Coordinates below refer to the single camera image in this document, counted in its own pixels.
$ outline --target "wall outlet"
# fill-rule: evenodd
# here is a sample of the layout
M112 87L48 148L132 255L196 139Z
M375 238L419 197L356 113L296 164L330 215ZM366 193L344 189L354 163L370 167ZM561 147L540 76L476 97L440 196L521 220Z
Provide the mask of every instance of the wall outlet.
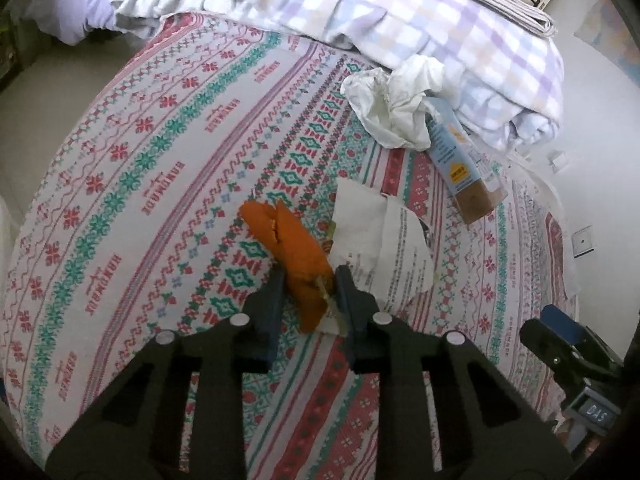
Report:
M571 241L574 245L574 258L578 256L584 256L595 250L593 247L593 231L591 226L580 229L574 233L571 237Z

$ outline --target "torn paper packaging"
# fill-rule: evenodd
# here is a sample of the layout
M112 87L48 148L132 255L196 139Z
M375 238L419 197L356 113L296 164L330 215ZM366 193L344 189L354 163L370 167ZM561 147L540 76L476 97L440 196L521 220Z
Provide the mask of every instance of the torn paper packaging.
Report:
M384 148L426 150L431 145L424 122L430 105L425 92L442 91L444 65L414 54L388 74L381 68L348 75L340 92L371 136Z
M338 178L329 263L347 264L357 288L371 293L380 310L398 316L413 298L433 286L428 230L396 197ZM320 332L345 335L333 306Z

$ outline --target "folded blanket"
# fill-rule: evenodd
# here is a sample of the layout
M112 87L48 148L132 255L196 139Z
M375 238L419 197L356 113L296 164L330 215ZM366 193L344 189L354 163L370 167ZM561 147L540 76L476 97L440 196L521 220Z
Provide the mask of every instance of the folded blanket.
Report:
M162 17L199 10L255 27L355 46L390 69L411 54L445 65L439 94L460 121L500 150L553 139L562 113L562 58L473 0L113 0L116 26L143 38Z

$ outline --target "snack package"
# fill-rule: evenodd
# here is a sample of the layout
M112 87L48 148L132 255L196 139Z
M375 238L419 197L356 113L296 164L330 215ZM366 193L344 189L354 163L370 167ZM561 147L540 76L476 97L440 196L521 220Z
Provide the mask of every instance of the snack package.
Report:
M431 136L427 153L455 197L463 220L471 224L493 211L508 193L449 103L435 97L427 97L425 102L431 109L426 118Z

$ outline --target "patterned bed sheet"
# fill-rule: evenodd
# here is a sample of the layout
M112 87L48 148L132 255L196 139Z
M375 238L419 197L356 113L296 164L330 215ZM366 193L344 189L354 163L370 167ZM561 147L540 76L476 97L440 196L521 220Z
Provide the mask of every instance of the patterned bed sheet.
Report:
M367 68L311 40L183 14L98 95L27 214L0 321L8 399L34 459L156 331L200 332L241 309L271 265L238 217L245 199L283 200L322 240L337 176L401 197L432 227L435 284L408 323L462 330L541 415L558 407L517 337L547 303L574 314L558 222L493 162L510 195L465 225L429 157L380 148L340 94ZM273 370L244 377L250 478L372 478L377 377L348 371L339 338L297 325L289 305Z

